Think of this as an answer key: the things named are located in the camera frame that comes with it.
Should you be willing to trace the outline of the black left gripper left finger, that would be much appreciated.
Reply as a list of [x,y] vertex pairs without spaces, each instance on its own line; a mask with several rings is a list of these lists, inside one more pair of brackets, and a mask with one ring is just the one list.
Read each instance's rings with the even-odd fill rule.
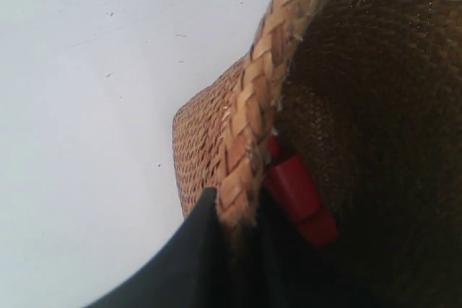
[[205,189],[167,244],[132,277],[90,306],[230,307],[230,279],[215,198],[214,188]]

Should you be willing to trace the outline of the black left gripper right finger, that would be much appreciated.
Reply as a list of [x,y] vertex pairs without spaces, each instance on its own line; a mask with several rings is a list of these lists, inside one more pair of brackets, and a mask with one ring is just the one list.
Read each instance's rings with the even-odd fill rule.
[[301,237],[266,189],[251,233],[249,307],[344,307],[342,277]]

